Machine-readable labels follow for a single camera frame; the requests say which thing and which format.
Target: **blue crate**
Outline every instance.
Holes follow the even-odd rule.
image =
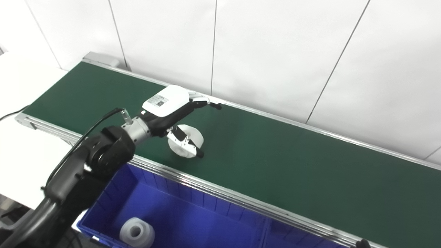
[[[115,174],[77,226],[109,247],[127,248],[119,233],[132,217],[154,228],[152,248],[340,248],[131,165]]]
[[[263,248],[346,248],[275,220],[269,223],[262,243]]]

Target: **black cable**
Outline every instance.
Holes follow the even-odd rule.
[[[87,132],[75,143],[75,145],[67,152],[64,158],[60,161],[60,163],[55,167],[55,169],[50,174],[48,180],[46,181],[46,186],[49,184],[50,180],[54,177],[54,175],[58,172],[61,166],[66,162],[66,160],[72,155],[72,153],[78,148],[78,146],[87,138],[87,136],[104,120],[111,117],[112,115],[123,111],[124,109],[116,108],[109,113],[105,114],[101,119],[99,119],[92,127],[87,130]]]
[[[80,238],[78,237],[78,232],[76,232],[75,230],[73,230],[72,228],[71,228],[71,231],[72,231],[72,233],[74,234],[74,238],[77,240],[77,242],[78,242],[78,245],[81,247],[81,248],[83,248],[83,246],[82,246],[82,244],[81,244],[81,240],[80,240]]]
[[[2,121],[3,119],[8,118],[8,117],[11,116],[11,115],[15,115],[15,114],[20,113],[21,111],[23,111],[23,110],[24,110],[25,108],[27,108],[27,107],[29,107],[29,105],[23,107],[22,109],[20,109],[20,110],[18,110],[18,111],[15,111],[15,112],[12,112],[12,113],[9,113],[9,114],[3,116],[2,118],[0,118],[0,121]]]

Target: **robotic arm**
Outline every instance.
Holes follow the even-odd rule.
[[[121,109],[125,124],[106,127],[82,142],[42,187],[45,198],[40,205],[0,248],[55,247],[78,215],[95,202],[115,172],[133,158],[136,145],[150,137],[167,136],[202,158],[204,153],[174,125],[206,105],[221,109],[220,104],[207,97],[170,85],[144,102],[144,110],[133,119]]]

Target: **white cylindrical part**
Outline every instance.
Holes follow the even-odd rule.
[[[155,231],[147,222],[133,217],[121,228],[120,240],[135,248],[150,248],[155,240]]]
[[[202,144],[204,143],[204,137],[202,136],[201,132],[199,132],[198,129],[184,124],[178,125],[178,127],[188,136],[189,139],[193,141],[193,143],[198,148],[201,148]],[[192,158],[196,156],[182,149],[170,139],[168,140],[168,146],[170,146],[170,149],[181,157]]]

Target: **wall seam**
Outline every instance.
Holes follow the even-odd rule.
[[[55,56],[55,53],[54,53],[54,51],[52,50],[52,47],[51,47],[51,45],[49,44],[48,39],[46,38],[45,34],[43,33],[43,30],[41,29],[41,26],[40,26],[40,24],[38,23],[37,18],[36,18],[35,15],[34,15],[34,12],[33,12],[32,9],[30,8],[29,3],[27,2],[27,0],[24,0],[24,1],[25,1],[25,3],[26,3],[26,6],[27,6],[28,9],[29,9],[30,14],[32,15],[32,17],[33,17],[35,23],[37,24],[38,29],[40,30],[41,34],[43,35],[43,38],[45,39],[46,44],[48,44],[48,47],[49,47],[49,49],[51,50],[52,55],[54,56],[54,59],[55,59],[55,61],[57,62],[59,68],[60,68],[60,69],[63,69],[63,68],[61,67],[61,64],[59,63],[57,57]]]
[[[323,89],[321,90],[321,92],[320,92],[320,94],[319,94],[319,96],[318,96],[318,98],[317,98],[317,101],[315,102],[314,107],[312,108],[312,110],[311,110],[311,112],[310,112],[310,114],[309,114],[309,116],[308,116],[308,119],[306,120],[305,124],[308,124],[308,121],[309,121],[309,119],[311,118],[312,112],[314,112],[315,107],[317,106],[317,103],[318,103],[318,101],[319,101],[320,98],[321,98],[321,95],[322,95],[323,92],[325,91],[325,88],[326,88],[326,86],[328,85],[329,80],[331,79],[331,77],[332,77],[332,75],[333,75],[333,73],[334,73],[334,71],[335,71],[335,68],[336,68],[337,65],[338,65],[338,62],[340,62],[340,59],[341,59],[341,57],[343,56],[343,53],[345,52],[346,47],[347,47],[348,44],[349,44],[349,41],[351,40],[352,36],[354,35],[354,32],[355,32],[355,30],[357,29],[358,24],[360,23],[360,20],[361,20],[361,18],[363,17],[364,12],[366,11],[367,6],[369,5],[369,3],[370,3],[370,0],[367,1],[366,6],[364,7],[364,9],[363,9],[363,11],[362,11],[362,13],[361,13],[361,15],[360,15],[360,17],[359,17],[357,23],[355,24],[354,29],[352,30],[351,35],[350,35],[349,38],[348,38],[348,41],[346,41],[346,44],[344,45],[343,50],[341,51],[340,56],[338,57],[337,62],[336,62],[335,65],[334,65],[334,68],[332,69],[331,73],[329,74],[329,77],[328,77],[328,79],[326,80],[326,83],[325,83],[325,85],[323,86]]]

